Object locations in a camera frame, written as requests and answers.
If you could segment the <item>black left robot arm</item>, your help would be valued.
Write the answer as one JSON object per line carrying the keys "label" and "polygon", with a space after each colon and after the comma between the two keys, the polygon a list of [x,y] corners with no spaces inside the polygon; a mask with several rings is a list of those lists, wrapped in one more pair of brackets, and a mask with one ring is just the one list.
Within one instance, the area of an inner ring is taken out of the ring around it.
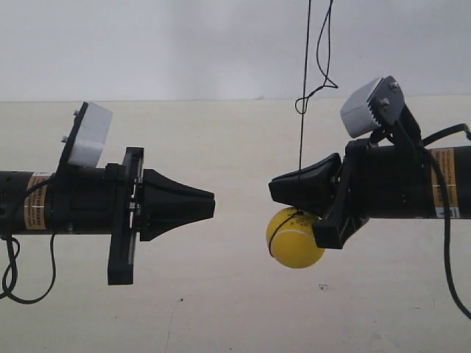
{"label": "black left robot arm", "polygon": [[131,285],[135,242],[213,217],[213,193],[145,169],[128,147],[104,168],[60,164],[54,173],[1,173],[1,233],[110,235],[109,285]]}

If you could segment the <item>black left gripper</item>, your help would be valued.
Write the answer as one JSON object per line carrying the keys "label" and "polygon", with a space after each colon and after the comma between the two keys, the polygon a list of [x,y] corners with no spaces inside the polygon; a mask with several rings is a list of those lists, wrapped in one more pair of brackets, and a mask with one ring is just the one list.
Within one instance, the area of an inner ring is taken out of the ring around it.
{"label": "black left gripper", "polygon": [[[49,192],[49,230],[61,235],[110,235],[108,285],[133,283],[136,230],[132,228],[134,192],[142,175],[144,149],[126,148],[123,162],[104,168],[70,165],[62,158]],[[144,169],[144,197],[176,196],[202,202],[147,204],[141,215],[140,241],[149,242],[178,227],[213,217],[214,193],[184,185]]]}

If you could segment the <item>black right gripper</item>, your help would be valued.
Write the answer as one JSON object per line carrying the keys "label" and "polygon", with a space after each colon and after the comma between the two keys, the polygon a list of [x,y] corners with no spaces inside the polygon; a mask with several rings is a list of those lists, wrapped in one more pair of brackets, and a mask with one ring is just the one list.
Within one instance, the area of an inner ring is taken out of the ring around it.
{"label": "black right gripper", "polygon": [[345,147],[337,188],[331,177],[340,166],[340,155],[332,153],[269,183],[274,202],[323,216],[314,224],[319,248],[342,249],[370,219],[436,217],[431,162],[423,149],[401,151],[351,141]]}

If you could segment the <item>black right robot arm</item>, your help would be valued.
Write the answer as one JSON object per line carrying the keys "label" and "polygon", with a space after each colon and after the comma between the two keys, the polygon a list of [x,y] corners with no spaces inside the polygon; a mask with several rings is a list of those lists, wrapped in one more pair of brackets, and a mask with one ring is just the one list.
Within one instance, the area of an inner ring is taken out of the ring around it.
{"label": "black right robot arm", "polygon": [[316,216],[319,248],[342,249],[368,220],[440,219],[445,216],[440,178],[450,217],[470,218],[470,147],[402,151],[353,140],[344,156],[333,153],[269,183],[272,200]]}

